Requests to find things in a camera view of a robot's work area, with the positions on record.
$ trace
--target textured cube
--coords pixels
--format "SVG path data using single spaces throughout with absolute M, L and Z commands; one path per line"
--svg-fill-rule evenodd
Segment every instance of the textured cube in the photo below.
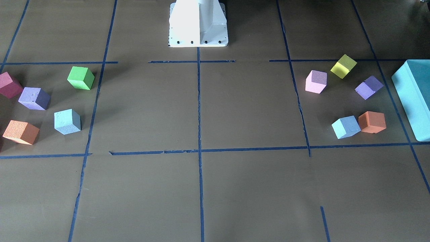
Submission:
M 62 134 L 80 131 L 81 126 L 79 114 L 72 109 L 54 113 L 54 128 Z
M 355 65 L 357 65 L 356 61 L 347 55 L 343 55 L 338 60 L 338 62 L 336 62 L 331 71 L 343 79 L 352 70 L 352 68 L 354 68 Z
M 18 102 L 29 109 L 46 110 L 51 97 L 41 88 L 24 87 Z
M 321 93 L 327 86 L 327 73 L 322 71 L 310 71 L 306 78 L 305 90 L 313 93 Z
M 76 89 L 90 90 L 94 82 L 94 75 L 87 67 L 72 67 L 67 80 Z
M 338 139 L 353 136 L 361 131 L 354 116 L 340 118 L 332 124 L 332 127 Z
M 430 141 L 430 60 L 407 60 L 392 76 L 418 141 Z
M 374 76 L 370 76 L 364 82 L 362 82 L 355 91 L 360 94 L 364 100 L 367 100 L 370 96 L 375 94 L 384 85 L 376 79 Z
M 39 129 L 27 122 L 11 120 L 3 137 L 16 143 L 32 145 L 36 140 Z
M 380 112 L 367 111 L 358 117 L 361 131 L 366 133 L 378 133 L 386 129 L 385 115 Z
M 9 73 L 0 74 L 0 93 L 11 99 L 22 92 L 21 84 Z

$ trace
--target white metal bracket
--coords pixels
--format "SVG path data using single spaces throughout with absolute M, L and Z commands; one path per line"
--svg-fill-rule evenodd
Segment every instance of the white metal bracket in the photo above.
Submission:
M 170 5 L 170 47 L 228 44 L 225 5 L 218 0 L 176 0 Z

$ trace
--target yellow cube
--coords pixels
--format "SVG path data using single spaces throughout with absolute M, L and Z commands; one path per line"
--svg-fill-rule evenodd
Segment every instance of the yellow cube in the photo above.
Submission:
M 347 55 L 343 55 L 338 60 L 338 62 L 336 62 L 331 71 L 343 79 L 352 70 L 352 68 L 354 68 L 355 65 L 357 65 L 356 61 Z

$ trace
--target orange cube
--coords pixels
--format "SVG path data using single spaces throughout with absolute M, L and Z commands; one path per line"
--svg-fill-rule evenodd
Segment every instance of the orange cube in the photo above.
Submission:
M 27 122 L 11 120 L 4 131 L 3 137 L 13 142 L 32 145 L 38 133 L 39 129 Z
M 366 133 L 378 133 L 386 129 L 385 115 L 380 112 L 367 111 L 358 117 L 361 131 Z

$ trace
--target magenta cube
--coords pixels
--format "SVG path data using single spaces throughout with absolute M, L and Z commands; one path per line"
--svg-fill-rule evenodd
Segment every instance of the magenta cube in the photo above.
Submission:
M 360 94 L 364 100 L 367 100 L 370 96 L 375 94 L 384 85 L 376 79 L 374 76 L 370 76 L 364 82 L 362 82 L 355 91 Z
M 327 86 L 327 73 L 322 71 L 310 71 L 306 78 L 305 91 L 321 93 Z
M 29 109 L 46 110 L 51 97 L 41 88 L 24 87 L 18 102 Z
M 0 74 L 0 93 L 11 99 L 22 92 L 21 84 L 9 73 Z

